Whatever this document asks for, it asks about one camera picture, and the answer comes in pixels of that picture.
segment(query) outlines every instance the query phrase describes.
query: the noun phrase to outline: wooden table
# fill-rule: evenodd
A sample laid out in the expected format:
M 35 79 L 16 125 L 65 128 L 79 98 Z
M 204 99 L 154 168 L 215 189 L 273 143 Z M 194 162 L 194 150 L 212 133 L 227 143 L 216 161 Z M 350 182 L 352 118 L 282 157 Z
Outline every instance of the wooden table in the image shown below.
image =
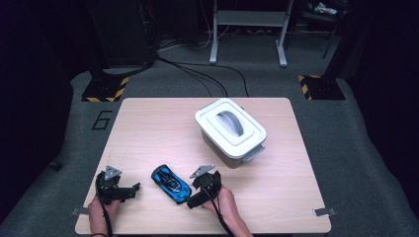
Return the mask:
M 191 185 L 202 165 L 214 164 L 222 183 L 232 189 L 239 212 L 252 233 L 326 233 L 331 224 L 313 209 L 324 207 L 320 190 L 295 120 L 284 98 L 232 98 L 267 130 L 265 151 L 237 169 L 229 169 L 205 144 L 195 112 L 215 98 L 125 99 L 99 163 L 97 174 L 111 165 L 123 171 L 120 188 L 141 182 L 136 198 L 120 205 L 116 234 L 225 234 L 208 210 L 178 205 L 151 180 L 162 164 Z M 92 200 L 93 177 L 84 206 Z M 80 215 L 78 234 L 89 234 Z

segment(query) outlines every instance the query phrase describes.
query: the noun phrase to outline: container lid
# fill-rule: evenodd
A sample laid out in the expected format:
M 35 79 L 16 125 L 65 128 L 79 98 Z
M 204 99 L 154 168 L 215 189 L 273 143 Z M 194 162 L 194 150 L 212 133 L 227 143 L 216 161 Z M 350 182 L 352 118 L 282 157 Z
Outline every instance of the container lid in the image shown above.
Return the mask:
M 241 158 L 266 139 L 265 128 L 230 99 L 222 98 L 195 114 L 197 123 L 224 154 Z

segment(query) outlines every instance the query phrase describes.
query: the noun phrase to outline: shelf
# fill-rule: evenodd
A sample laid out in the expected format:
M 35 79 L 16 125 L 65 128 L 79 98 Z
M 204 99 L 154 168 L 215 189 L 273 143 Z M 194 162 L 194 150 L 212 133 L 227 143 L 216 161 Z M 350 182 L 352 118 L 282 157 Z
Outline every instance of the shelf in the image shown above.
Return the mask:
M 285 12 L 218 11 L 219 25 L 281 27 Z

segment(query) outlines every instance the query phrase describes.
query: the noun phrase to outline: hand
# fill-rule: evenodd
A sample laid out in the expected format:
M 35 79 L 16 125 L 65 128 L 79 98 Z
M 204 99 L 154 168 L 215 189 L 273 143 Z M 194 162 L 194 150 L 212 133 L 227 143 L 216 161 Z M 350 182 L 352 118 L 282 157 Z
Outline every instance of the hand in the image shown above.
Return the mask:
M 227 224 L 234 236 L 253 236 L 247 228 L 246 223 L 238 213 L 234 194 L 231 190 L 225 186 L 221 186 L 218 198 L 216 198 L 214 202 L 216 206 L 219 206 L 219 212 L 221 213 L 225 224 Z M 205 202 L 203 207 L 210 210 L 215 216 L 217 216 L 215 208 L 210 200 Z
M 114 200 L 111 204 L 105 205 L 105 209 L 109 214 L 111 224 L 114 223 L 115 218 L 117 217 L 117 211 L 120 202 L 120 200 Z M 106 225 L 104 211 L 101 207 L 98 196 L 95 195 L 92 202 L 89 203 L 88 208 L 90 231 L 92 234 L 102 233 L 108 235 L 108 226 Z

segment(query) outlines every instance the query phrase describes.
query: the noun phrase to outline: blue toy car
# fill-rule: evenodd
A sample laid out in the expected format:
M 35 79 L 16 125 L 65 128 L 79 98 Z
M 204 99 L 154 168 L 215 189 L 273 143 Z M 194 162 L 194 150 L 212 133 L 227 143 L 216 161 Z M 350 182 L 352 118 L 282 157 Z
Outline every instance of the blue toy car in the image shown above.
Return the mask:
M 177 204 L 185 202 L 191 196 L 191 188 L 167 165 L 157 167 L 151 174 L 151 179 Z

